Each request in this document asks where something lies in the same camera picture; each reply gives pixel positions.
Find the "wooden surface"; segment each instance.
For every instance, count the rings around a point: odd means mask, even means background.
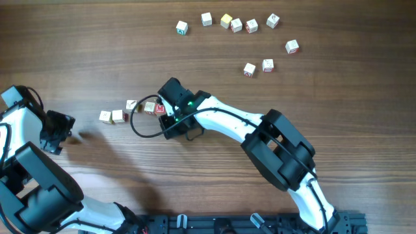
[[[46,109],[77,119],[62,155],[51,157],[103,202],[173,215],[297,211],[230,138],[143,139],[129,124],[98,120],[101,110],[123,109],[177,77],[249,112],[281,111],[314,145],[330,203],[367,214],[371,233],[414,233],[415,7],[384,0],[2,6],[0,89],[31,86]],[[201,25],[205,12],[211,27]],[[274,30],[266,26],[272,12],[281,17]],[[255,18],[259,30],[225,30],[224,13]],[[189,24],[186,36],[176,34],[178,20]],[[288,55],[293,39],[301,52]],[[267,58],[274,73],[261,71]],[[242,74],[247,62],[256,65],[254,78]],[[160,130],[145,114],[135,122],[143,133]]]

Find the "wooden cube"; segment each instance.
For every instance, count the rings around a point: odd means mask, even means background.
[[[115,123],[124,123],[127,121],[129,115],[123,110],[113,110],[112,111],[112,120]]]
[[[246,29],[248,33],[254,33],[259,28],[259,25],[255,21],[255,19],[249,20],[246,23]]]
[[[164,105],[156,104],[155,114],[157,116],[162,116],[162,115],[166,114],[166,109],[165,109]]]
[[[106,124],[111,124],[112,123],[112,118],[111,118],[111,111],[101,111],[101,114],[99,115],[99,120],[101,120],[102,122],[106,123]]]
[[[286,43],[287,53],[296,53],[299,50],[299,45],[296,40],[291,40]]]
[[[248,77],[253,77],[255,70],[255,66],[253,64],[247,63],[246,67],[244,68],[244,75]]]
[[[127,104],[125,105],[125,109],[128,112],[131,112],[133,110],[133,108],[135,107],[137,103],[137,100],[127,100]]]
[[[156,103],[151,102],[151,101],[147,101],[146,104],[144,105],[144,112],[146,114],[155,114],[155,107],[156,107]]]
[[[233,20],[233,18],[231,16],[229,16],[228,14],[225,14],[221,18],[221,26],[228,29],[229,23],[231,22],[231,20]]]
[[[273,70],[274,70],[273,59],[263,60],[263,71],[264,72],[273,72]]]
[[[188,31],[188,23],[185,23],[184,21],[180,21],[176,25],[176,32],[180,35],[186,35]]]
[[[279,16],[275,14],[271,14],[268,17],[266,24],[272,29],[274,29],[274,27],[279,23],[279,19],[280,19]]]
[[[210,26],[213,24],[213,19],[211,17],[211,13],[204,13],[201,15],[202,17],[202,26]]]
[[[233,31],[233,33],[241,31],[241,29],[242,29],[242,23],[240,19],[231,20],[231,30]]]

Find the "block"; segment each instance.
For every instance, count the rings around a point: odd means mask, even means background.
[[[164,105],[156,104],[155,114],[157,116],[162,116],[162,115],[166,114],[166,109],[165,109]]]
[[[241,31],[241,29],[242,29],[242,23],[240,19],[231,20],[231,30],[233,31],[233,33]]]
[[[279,16],[275,14],[271,14],[268,17],[266,24],[272,29],[274,29],[274,27],[279,23],[279,19],[280,19]]]
[[[291,40],[286,43],[287,53],[296,53],[299,50],[299,45],[296,40]]]
[[[147,101],[146,104],[144,105],[144,112],[146,114],[155,114],[155,107],[156,107],[156,103],[151,102],[151,101]]]
[[[123,110],[113,110],[112,111],[112,120],[114,123],[124,123],[127,121],[129,115]]]
[[[233,20],[233,18],[231,16],[229,16],[228,14],[225,14],[221,18],[221,26],[228,29],[229,23],[231,23],[231,20]]]
[[[274,70],[273,59],[263,60],[263,71],[264,72],[273,72],[273,70]]]
[[[125,105],[125,109],[128,112],[131,112],[133,110],[133,108],[135,107],[137,103],[137,100],[127,100],[127,104]]]
[[[111,111],[101,111],[101,114],[99,115],[99,120],[101,120],[102,122],[106,123],[106,124],[111,124],[112,123],[112,118],[111,118]]]
[[[247,63],[246,67],[244,68],[244,75],[248,77],[253,77],[255,70],[255,66],[253,64]]]
[[[211,17],[211,13],[204,13],[201,15],[202,17],[202,26],[210,26],[213,24],[213,19]]]
[[[185,23],[184,21],[180,21],[176,25],[176,32],[180,35],[186,35],[188,31],[188,23]]]
[[[246,29],[248,33],[254,33],[259,28],[259,25],[255,21],[255,19],[249,20],[246,23]]]

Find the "yellow cube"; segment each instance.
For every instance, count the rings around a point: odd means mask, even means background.
[[[228,29],[229,23],[231,22],[231,20],[233,20],[233,18],[231,16],[229,16],[228,14],[225,14],[221,18],[221,26]]]

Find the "cube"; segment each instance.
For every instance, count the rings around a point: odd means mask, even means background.
[[[287,42],[285,47],[287,53],[296,53],[299,50],[299,45],[296,40],[291,40],[290,42]]]
[[[125,109],[128,112],[131,112],[133,110],[133,108],[135,107],[137,103],[137,100],[127,100],[127,104],[125,105]]]
[[[240,19],[234,19],[231,21],[231,30],[233,31],[233,33],[241,31],[241,29],[242,29],[242,23]]]
[[[111,118],[111,111],[101,111],[101,114],[99,115],[99,120],[101,120],[102,122],[106,123],[106,124],[111,124],[112,123],[112,118]]]
[[[188,31],[188,23],[185,23],[184,21],[180,21],[176,25],[176,32],[180,35],[185,35]]]
[[[263,60],[263,71],[264,72],[273,72],[273,70],[274,70],[273,59]]]
[[[252,77],[254,74],[255,66],[253,64],[247,63],[246,67],[244,68],[244,75],[248,77]]]
[[[114,123],[124,123],[127,121],[129,115],[123,110],[113,110],[112,111],[112,120]]]
[[[259,28],[259,25],[255,21],[255,19],[247,21],[246,29],[248,33],[254,33]]]
[[[144,112],[146,114],[154,115],[155,114],[155,107],[156,107],[156,103],[151,102],[151,101],[147,101],[146,104],[144,105]]]
[[[231,16],[229,16],[228,14],[225,14],[221,18],[221,26],[228,29],[229,23],[231,22],[231,20],[233,20],[233,18]]]
[[[164,105],[156,104],[155,114],[157,116],[162,116],[162,115],[166,114],[166,109],[165,109]]]
[[[279,23],[279,19],[280,19],[279,16],[275,14],[271,14],[268,17],[266,24],[272,29],[274,29],[274,27]]]
[[[211,17],[211,13],[204,13],[201,15],[202,17],[202,26],[210,26],[213,24],[213,19]]]

